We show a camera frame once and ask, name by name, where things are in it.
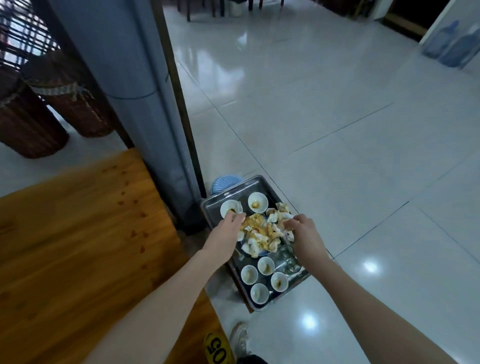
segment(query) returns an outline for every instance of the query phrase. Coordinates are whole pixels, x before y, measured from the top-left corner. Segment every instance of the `forearm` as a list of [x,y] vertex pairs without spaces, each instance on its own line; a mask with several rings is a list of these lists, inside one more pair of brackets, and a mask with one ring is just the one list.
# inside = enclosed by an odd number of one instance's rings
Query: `forearm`
[[372,364],[449,363],[440,347],[329,259],[310,272],[330,294]]
[[163,363],[216,268],[208,254],[197,252],[131,310],[90,353],[85,364]]

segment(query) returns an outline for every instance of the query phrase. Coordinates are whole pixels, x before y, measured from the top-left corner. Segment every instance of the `wooden table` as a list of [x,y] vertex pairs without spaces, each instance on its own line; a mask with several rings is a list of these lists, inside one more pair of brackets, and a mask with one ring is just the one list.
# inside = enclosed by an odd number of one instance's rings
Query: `wooden table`
[[[1,198],[0,362],[80,363],[187,260],[135,149]],[[206,363],[209,331],[202,291],[167,363]]]

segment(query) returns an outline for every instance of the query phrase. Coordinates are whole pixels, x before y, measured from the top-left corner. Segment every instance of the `brown barrel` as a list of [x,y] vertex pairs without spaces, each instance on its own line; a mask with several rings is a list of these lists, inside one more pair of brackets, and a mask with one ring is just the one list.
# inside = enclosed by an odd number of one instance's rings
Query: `brown barrel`
[[26,158],[40,158],[62,149],[68,137],[19,73],[0,68],[0,142]]
[[96,138],[113,127],[92,94],[83,87],[83,66],[61,50],[31,57],[22,66],[23,80],[51,105],[78,134]]

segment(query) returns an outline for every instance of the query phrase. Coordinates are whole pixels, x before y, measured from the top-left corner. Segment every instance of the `shoe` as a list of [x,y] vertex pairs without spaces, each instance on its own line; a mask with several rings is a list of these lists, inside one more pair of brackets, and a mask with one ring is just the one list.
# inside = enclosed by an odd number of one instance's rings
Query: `shoe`
[[248,338],[247,324],[238,322],[230,335],[230,347],[237,360],[252,354],[247,348]]

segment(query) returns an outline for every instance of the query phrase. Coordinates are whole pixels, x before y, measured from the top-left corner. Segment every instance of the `person's right arm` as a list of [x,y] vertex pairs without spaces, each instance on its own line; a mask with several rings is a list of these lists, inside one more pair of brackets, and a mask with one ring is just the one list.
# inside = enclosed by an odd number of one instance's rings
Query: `person's right arm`
[[330,294],[370,363],[456,363],[331,260],[312,219],[301,214],[284,226],[294,231],[297,259]]

